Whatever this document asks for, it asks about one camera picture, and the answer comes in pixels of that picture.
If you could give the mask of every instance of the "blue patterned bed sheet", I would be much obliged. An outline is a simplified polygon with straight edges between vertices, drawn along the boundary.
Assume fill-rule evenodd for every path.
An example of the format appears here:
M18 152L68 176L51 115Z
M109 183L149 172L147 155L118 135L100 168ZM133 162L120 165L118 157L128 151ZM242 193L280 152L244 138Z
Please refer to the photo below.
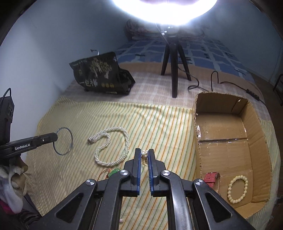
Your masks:
M242 63L220 41L204 38L202 40L180 41L180 44L184 49L187 63L230 73L255 83ZM118 63L163 62L165 45L162 38L129 41L117 49L115 53ZM180 56L178 56L178 63L182 63Z

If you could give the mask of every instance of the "cardboard box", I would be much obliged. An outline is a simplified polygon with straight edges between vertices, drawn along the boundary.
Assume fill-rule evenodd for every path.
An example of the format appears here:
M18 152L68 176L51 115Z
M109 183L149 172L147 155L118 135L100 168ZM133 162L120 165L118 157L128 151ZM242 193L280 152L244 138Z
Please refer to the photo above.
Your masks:
M244 218L263 208L269 200L271 164L259 118L247 99L220 93L200 93L195 103L197 178L220 173L219 194ZM232 204L227 198L234 177L248 179L246 196ZM237 180L231 195L241 197L245 183Z

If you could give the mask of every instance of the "red leather strap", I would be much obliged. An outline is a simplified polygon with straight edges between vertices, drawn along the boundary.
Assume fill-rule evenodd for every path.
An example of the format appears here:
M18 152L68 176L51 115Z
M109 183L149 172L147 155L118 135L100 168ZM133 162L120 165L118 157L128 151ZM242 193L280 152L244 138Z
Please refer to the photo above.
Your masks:
M205 183L207 183L209 185L209 187L213 188L214 185L215 185L215 182L216 182L216 179L219 179L219 173L218 172L210 172L210 173L207 173L205 175L205 178L203 179Z

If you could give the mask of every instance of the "silver bolt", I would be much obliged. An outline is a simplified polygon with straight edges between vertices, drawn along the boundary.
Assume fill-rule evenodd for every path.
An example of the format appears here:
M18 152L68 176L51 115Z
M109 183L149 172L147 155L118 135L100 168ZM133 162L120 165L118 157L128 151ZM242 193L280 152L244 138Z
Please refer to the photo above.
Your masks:
M170 175L170 171L168 171L168 170L163 170L163 171L161 172L161 174L162 174L163 176L169 176L169 175Z
M196 179L196 180L195 180L195 183L196 183L197 185L203 185L203 184L204 184L204 181L203 181L202 179Z
M85 182L88 186L94 185L95 184L95 180L94 179L88 179Z
M123 170L120 171L120 174L121 174L122 176L126 176L126 175L129 174L129 172L128 172L128 170L123 169Z

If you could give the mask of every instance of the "wall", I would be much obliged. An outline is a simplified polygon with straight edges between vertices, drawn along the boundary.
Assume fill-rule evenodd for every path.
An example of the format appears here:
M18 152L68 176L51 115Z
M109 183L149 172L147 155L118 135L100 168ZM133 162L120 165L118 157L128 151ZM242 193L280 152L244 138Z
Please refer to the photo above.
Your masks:
M127 19L111 0L37 0L17 20L0 46L0 94L11 87L15 104L11 140L35 135L74 79L70 62L127 41Z
M192 23L222 41L247 69L269 80L274 78L282 54L282 40L269 18L248 0L218 0Z

